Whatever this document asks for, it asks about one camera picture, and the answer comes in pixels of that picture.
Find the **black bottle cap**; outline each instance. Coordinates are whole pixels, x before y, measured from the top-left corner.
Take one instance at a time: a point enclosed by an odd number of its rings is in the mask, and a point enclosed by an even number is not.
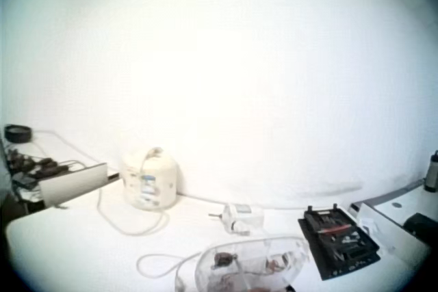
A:
[[[438,150],[436,150],[435,154],[430,157],[430,162],[438,162]]]

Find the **black tape roll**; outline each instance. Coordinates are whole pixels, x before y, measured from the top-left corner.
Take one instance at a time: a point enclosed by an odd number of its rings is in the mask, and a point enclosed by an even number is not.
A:
[[[17,124],[8,124],[5,126],[5,138],[14,144],[28,143],[32,139],[32,129]]]

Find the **white device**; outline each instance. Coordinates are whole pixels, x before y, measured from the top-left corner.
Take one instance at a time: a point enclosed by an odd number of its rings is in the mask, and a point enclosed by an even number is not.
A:
[[[262,229],[265,218],[261,207],[247,204],[227,204],[221,215],[209,215],[219,217],[228,233],[241,235],[249,235],[252,230]]]
[[[125,199],[142,210],[171,207],[177,199],[177,163],[161,148],[124,158]]]

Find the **black tray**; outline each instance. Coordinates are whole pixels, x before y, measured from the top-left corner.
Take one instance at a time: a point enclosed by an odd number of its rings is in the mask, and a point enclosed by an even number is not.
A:
[[[365,242],[366,246],[361,248],[360,254],[352,259],[346,259],[343,262],[336,262],[331,259],[331,254],[329,254],[329,248],[324,246],[323,242],[318,236],[319,229],[330,228],[330,224],[324,224],[318,226],[318,222],[312,221],[311,216],[315,213],[330,213],[331,217],[335,218],[337,224],[350,224],[351,227],[344,230],[345,232],[357,232],[360,238]],[[352,271],[364,268],[372,263],[380,260],[376,251],[379,246],[369,237],[365,232],[360,229],[354,220],[352,220],[348,215],[346,215],[341,209],[338,209],[336,204],[333,209],[323,210],[323,211],[313,211],[311,207],[305,211],[306,219],[299,219],[298,223],[304,235],[309,242],[309,247],[312,255],[315,259],[316,265],[321,275],[322,280],[328,280],[330,278],[338,277],[350,273]]]

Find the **tabletop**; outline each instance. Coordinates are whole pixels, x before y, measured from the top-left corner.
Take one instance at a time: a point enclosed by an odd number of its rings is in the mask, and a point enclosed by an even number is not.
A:
[[[214,242],[229,239],[221,222],[208,213],[223,205],[179,196],[166,212],[168,222],[151,235],[129,237],[115,231],[97,212],[98,191],[66,202],[67,209],[50,208],[12,222],[7,229],[12,262],[36,291],[174,291],[175,273],[159,280],[136,271],[143,254],[189,256]],[[156,213],[133,208],[123,198],[123,182],[103,188],[102,209],[126,231],[137,231]],[[267,233],[302,236],[302,210],[265,210]],[[165,269],[172,261],[154,263]],[[359,271],[322,281],[310,261],[292,283],[299,291],[396,291],[413,275],[412,269],[390,254]]]
[[[438,192],[430,193],[424,190],[423,185],[421,185],[404,195],[376,205],[374,208],[401,226],[416,213],[438,221]]]

